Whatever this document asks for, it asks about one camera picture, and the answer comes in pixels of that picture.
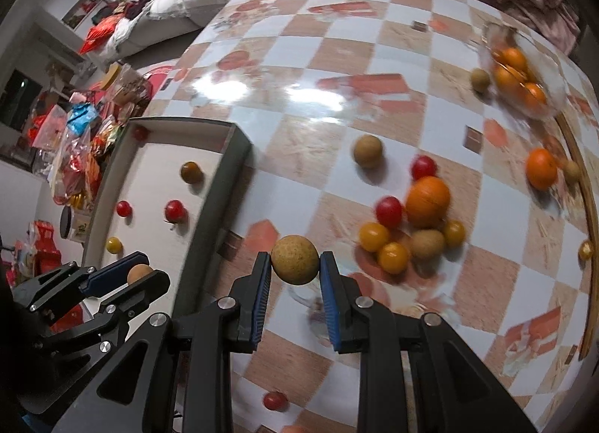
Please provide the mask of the yellow tomato front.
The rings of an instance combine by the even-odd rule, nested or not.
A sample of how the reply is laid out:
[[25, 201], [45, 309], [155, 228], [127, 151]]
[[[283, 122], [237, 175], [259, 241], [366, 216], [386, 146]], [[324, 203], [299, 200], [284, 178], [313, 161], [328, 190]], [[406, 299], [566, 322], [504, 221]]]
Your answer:
[[109, 237], [106, 242], [106, 250], [110, 254], [119, 254], [123, 251], [122, 241], [115, 236]]

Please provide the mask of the red cherry tomato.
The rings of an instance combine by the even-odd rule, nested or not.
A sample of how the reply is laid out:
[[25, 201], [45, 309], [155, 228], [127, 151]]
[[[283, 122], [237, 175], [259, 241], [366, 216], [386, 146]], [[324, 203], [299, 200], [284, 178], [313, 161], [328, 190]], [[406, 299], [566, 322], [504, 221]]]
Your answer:
[[129, 218], [133, 213], [133, 209], [127, 201], [121, 200], [116, 205], [116, 213], [121, 218]]
[[380, 199], [375, 204], [375, 218], [388, 229], [395, 230], [399, 228], [403, 220], [401, 202], [392, 196]]
[[414, 181], [419, 181], [424, 177], [435, 177], [438, 173], [438, 165], [431, 157], [418, 155], [412, 161], [410, 168], [411, 176]]

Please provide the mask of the dark longan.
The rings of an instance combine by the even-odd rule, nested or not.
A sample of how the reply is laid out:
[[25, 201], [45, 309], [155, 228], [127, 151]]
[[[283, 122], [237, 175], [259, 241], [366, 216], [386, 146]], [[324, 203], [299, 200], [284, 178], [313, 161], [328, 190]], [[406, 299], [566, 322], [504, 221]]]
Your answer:
[[180, 177], [186, 184], [201, 184], [204, 173], [195, 161], [187, 161], [180, 168]]

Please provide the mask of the red tomato with stem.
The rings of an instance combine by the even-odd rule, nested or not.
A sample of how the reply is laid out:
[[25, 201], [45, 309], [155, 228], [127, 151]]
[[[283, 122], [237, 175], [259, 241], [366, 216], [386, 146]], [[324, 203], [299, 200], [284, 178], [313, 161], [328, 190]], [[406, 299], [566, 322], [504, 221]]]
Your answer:
[[287, 408], [288, 400], [284, 393], [274, 390], [264, 394], [262, 403], [267, 410], [282, 412]]

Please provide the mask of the red gift box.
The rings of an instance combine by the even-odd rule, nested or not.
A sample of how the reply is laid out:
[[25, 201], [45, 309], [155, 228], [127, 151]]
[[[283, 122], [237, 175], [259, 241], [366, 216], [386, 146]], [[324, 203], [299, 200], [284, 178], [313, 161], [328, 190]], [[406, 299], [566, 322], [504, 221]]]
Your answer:
[[30, 224], [31, 248], [33, 249], [33, 274], [46, 274], [59, 268], [62, 254], [54, 240], [54, 226], [47, 221], [36, 220]]

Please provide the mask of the black lidded jar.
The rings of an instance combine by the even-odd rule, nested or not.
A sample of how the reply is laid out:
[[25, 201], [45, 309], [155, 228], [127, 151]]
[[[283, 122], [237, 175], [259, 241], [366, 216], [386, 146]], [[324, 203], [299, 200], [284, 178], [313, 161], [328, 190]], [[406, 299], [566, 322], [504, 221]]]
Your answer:
[[63, 239], [84, 243], [87, 239], [90, 220], [90, 212], [64, 206], [60, 217], [60, 236]]

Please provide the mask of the yellow cherry tomato right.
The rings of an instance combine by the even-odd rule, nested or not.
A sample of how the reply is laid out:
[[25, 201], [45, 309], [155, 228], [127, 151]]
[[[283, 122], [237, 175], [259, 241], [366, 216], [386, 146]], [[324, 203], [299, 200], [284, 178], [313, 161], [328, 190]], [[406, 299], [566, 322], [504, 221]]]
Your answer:
[[397, 276], [405, 272], [410, 260], [409, 249], [401, 242], [389, 242], [377, 253], [379, 267], [389, 275]]

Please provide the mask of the yellow cherry tomato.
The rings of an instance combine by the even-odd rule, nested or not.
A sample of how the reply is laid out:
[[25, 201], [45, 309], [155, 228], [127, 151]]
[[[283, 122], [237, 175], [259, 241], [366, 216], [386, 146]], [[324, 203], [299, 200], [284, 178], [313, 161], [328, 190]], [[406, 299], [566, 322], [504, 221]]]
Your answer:
[[410, 260], [409, 249], [401, 242], [389, 242], [377, 253], [379, 267], [389, 275], [397, 276], [405, 272]]
[[390, 239], [390, 231], [378, 222], [365, 223], [358, 232], [359, 245], [371, 254], [378, 252]]

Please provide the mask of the longan beside orange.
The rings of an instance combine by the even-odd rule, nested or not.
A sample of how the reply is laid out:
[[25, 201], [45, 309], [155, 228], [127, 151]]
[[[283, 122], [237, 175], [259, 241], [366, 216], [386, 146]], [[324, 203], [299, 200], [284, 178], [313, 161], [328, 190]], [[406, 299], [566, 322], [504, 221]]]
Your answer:
[[444, 234], [436, 229], [415, 231], [411, 235], [410, 250], [412, 256], [420, 261], [436, 258], [445, 250]]

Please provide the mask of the shallow white tray box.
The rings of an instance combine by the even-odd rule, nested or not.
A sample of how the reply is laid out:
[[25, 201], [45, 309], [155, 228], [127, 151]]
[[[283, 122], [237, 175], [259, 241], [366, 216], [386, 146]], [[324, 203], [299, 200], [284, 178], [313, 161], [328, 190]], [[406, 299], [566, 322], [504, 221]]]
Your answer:
[[[149, 129], [144, 143], [133, 138], [136, 125]], [[83, 264], [102, 268], [115, 261], [106, 242], [118, 237], [124, 254], [141, 251], [150, 267], [170, 276], [170, 288], [151, 304], [151, 311], [171, 317], [193, 312], [224, 237], [227, 207], [251, 148], [248, 137], [231, 122], [167, 116], [130, 119], [101, 179]], [[202, 169], [201, 184], [181, 179], [180, 168], [187, 161]], [[121, 200], [132, 206], [129, 218], [116, 213]], [[164, 219], [164, 206], [171, 200], [185, 206], [184, 222]]]

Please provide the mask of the small dark yellow tomato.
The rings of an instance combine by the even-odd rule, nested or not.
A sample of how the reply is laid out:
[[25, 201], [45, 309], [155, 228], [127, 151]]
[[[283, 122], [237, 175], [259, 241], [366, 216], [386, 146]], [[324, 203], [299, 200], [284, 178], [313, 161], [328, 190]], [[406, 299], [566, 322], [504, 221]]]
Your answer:
[[447, 220], [443, 227], [446, 248], [460, 247], [466, 239], [466, 229], [458, 220]]

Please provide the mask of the large orange in cluster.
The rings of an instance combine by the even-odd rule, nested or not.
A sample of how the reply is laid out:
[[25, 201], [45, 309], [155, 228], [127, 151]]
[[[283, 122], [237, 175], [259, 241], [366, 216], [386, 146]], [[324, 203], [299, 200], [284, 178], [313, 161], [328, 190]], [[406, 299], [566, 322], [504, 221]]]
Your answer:
[[436, 176], [422, 177], [408, 191], [405, 211], [416, 228], [438, 226], [446, 217], [452, 195], [445, 181]]

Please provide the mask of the red round mat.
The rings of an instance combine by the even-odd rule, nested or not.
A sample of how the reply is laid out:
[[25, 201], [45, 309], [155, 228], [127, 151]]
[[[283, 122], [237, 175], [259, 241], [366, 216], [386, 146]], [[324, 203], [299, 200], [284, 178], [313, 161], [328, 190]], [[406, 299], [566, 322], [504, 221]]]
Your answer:
[[170, 75], [172, 69], [174, 69], [173, 65], [155, 66], [143, 73], [142, 76], [147, 79], [153, 89], [157, 91], [164, 83], [164, 80], [167, 79], [167, 76]]

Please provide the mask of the longan by edge orange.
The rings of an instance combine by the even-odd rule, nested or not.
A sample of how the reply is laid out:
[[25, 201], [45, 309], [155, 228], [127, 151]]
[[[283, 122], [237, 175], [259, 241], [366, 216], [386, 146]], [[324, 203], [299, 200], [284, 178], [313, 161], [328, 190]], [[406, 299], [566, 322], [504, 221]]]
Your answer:
[[577, 184], [582, 177], [581, 168], [574, 160], [566, 160], [562, 167], [562, 173], [568, 185]]

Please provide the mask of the orange in bowl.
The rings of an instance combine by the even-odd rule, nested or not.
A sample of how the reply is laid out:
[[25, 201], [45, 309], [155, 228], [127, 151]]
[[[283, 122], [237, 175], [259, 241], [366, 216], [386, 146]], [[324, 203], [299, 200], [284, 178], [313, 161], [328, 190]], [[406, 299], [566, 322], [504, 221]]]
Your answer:
[[530, 111], [540, 112], [546, 108], [547, 98], [543, 88], [533, 82], [524, 84], [524, 104]]
[[502, 65], [512, 67], [519, 72], [526, 72], [528, 69], [528, 61], [526, 55], [513, 46], [508, 46], [507, 48], [501, 49], [496, 54], [496, 60]]
[[517, 97], [524, 94], [527, 78], [519, 70], [509, 66], [496, 64], [492, 73], [495, 87], [506, 97]]

